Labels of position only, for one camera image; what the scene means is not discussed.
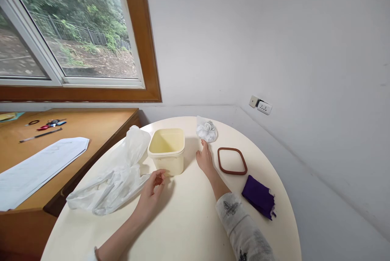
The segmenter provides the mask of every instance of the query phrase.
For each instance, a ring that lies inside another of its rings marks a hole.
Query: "metal fence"
[[[81,27],[69,22],[57,20],[50,15],[43,15],[40,13],[30,13],[41,30],[42,34],[57,39],[65,39],[72,41],[84,41],[95,45],[107,46],[107,38],[103,33],[89,29],[88,27]],[[128,42],[122,39],[115,39],[116,47],[126,48],[131,50]]]

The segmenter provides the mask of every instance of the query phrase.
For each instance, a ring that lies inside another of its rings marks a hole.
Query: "glass pane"
[[[0,75],[45,77],[15,32],[0,12]]]
[[[120,0],[22,0],[66,76],[138,78]]]

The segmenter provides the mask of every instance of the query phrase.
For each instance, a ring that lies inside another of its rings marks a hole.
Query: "pen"
[[[33,140],[33,139],[35,139],[35,138],[38,138],[38,137],[41,137],[41,136],[45,136],[45,135],[47,135],[47,134],[51,134],[51,133],[54,133],[54,132],[57,132],[57,131],[61,131],[61,130],[62,130],[62,128],[59,128],[59,129],[57,129],[57,130],[53,130],[53,131],[50,131],[50,132],[47,132],[47,133],[43,133],[43,134],[40,134],[40,135],[37,135],[37,136],[34,136],[34,137],[30,137],[30,138],[21,140],[21,141],[19,141],[19,142],[20,142],[20,143],[23,143],[23,142],[26,142],[26,141],[28,141],[28,140]]]

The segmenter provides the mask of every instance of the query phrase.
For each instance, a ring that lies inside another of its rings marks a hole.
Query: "rectangular rubber gasket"
[[[244,169],[245,171],[243,172],[234,172],[234,171],[228,171],[228,170],[225,170],[222,168],[221,166],[221,159],[219,158],[219,151],[220,150],[232,150],[232,151],[236,151],[240,154],[241,156],[241,159],[243,160],[243,164],[244,164]],[[245,163],[245,159],[244,159],[244,156],[243,154],[241,153],[241,151],[239,151],[238,149],[236,148],[229,148],[229,147],[220,147],[218,148],[218,163],[219,163],[219,168],[221,169],[221,171],[223,171],[225,174],[235,174],[235,175],[240,175],[240,176],[243,176],[245,175],[247,172],[248,172],[248,168],[247,168],[247,164]]]

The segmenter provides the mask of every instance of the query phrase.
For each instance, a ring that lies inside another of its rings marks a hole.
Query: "yellow plastic container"
[[[156,169],[165,169],[167,176],[181,174],[184,169],[185,137],[182,129],[160,129],[154,132],[147,148]]]

